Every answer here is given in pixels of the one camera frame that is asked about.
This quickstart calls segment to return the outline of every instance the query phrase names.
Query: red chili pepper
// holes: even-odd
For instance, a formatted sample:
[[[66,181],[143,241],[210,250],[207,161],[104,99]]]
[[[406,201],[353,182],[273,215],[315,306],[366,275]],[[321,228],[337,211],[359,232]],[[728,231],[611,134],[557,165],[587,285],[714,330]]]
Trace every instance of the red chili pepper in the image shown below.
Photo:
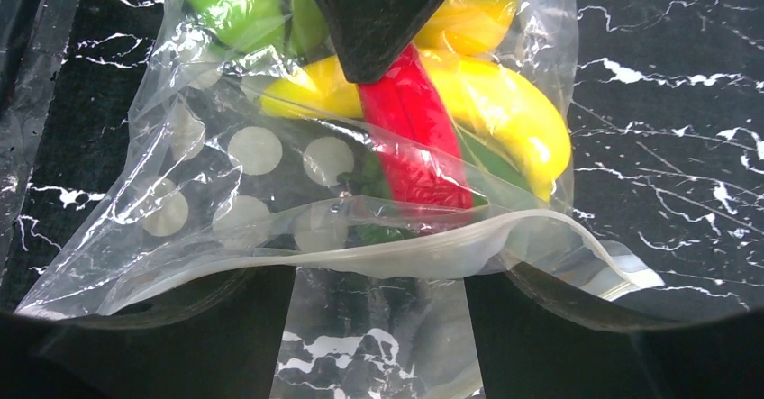
[[[471,208],[459,140],[446,107],[427,77],[414,46],[401,53],[375,84],[358,85],[367,122],[427,148],[385,141],[371,133],[393,198],[399,202]]]

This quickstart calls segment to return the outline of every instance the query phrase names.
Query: green apple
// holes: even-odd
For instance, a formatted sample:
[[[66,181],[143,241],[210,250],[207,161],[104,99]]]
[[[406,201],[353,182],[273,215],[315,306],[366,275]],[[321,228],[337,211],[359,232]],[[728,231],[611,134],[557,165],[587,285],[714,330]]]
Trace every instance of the green apple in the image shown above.
[[[327,37],[314,0],[187,0],[218,39],[242,52],[306,53]]]

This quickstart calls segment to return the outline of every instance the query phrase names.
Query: plastic wrap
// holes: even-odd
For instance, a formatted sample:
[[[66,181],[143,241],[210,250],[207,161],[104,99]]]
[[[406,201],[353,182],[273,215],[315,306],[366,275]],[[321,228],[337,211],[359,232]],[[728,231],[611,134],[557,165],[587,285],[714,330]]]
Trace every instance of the plastic wrap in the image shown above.
[[[384,79],[397,103],[345,80],[313,0],[166,0],[165,12],[129,112],[124,172],[18,312],[111,314],[213,272],[272,264],[363,277],[351,294],[405,278],[416,290],[406,307],[427,316],[352,320],[352,334],[408,325],[385,333],[407,357],[393,361],[380,345],[380,365],[406,371],[416,397],[441,398],[480,384],[455,279],[525,261],[611,300],[662,283],[568,216],[575,0],[447,0]],[[364,113],[374,100],[389,112]],[[408,113],[413,100],[422,106]],[[322,285],[299,284],[284,365],[289,334],[305,335],[296,301],[321,297],[311,286]],[[448,315],[457,309],[463,316]],[[417,331],[427,353],[396,337]],[[454,357],[447,342],[465,351]],[[453,367],[414,371],[444,358]],[[280,366],[282,386],[307,382],[310,370],[296,367]],[[408,391],[355,374],[330,377],[325,390]]]

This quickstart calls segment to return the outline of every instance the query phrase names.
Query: marble pattern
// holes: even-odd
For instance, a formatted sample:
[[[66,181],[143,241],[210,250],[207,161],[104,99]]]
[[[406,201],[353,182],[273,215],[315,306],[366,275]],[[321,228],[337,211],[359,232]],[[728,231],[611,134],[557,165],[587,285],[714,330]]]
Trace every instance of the marble pattern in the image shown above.
[[[125,113],[162,2],[80,0],[59,74],[78,98],[51,106],[31,180],[0,178],[0,191],[27,187],[4,304],[21,298],[119,174]],[[667,282],[620,303],[679,319],[761,307],[764,0],[578,0],[578,7],[579,67],[568,111],[575,213]],[[75,124],[78,136],[68,140],[62,124]],[[361,343],[343,340],[348,349],[338,358]],[[285,342],[300,340],[287,334]],[[309,356],[296,365],[325,357],[316,343],[302,343]]]

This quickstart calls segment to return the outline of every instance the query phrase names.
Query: yellow bell pepper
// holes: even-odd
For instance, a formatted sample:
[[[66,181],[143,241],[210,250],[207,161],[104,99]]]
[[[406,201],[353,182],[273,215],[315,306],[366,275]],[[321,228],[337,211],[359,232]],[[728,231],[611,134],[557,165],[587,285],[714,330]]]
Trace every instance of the yellow bell pepper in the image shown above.
[[[550,100],[520,74],[490,61],[441,50],[420,50],[420,61],[451,118],[495,140],[532,191],[548,199],[571,151],[568,129]],[[260,104],[276,117],[363,118],[358,89],[345,80],[336,56],[276,81]]]
[[[420,48],[477,55],[506,36],[518,0],[446,0],[414,37]]]

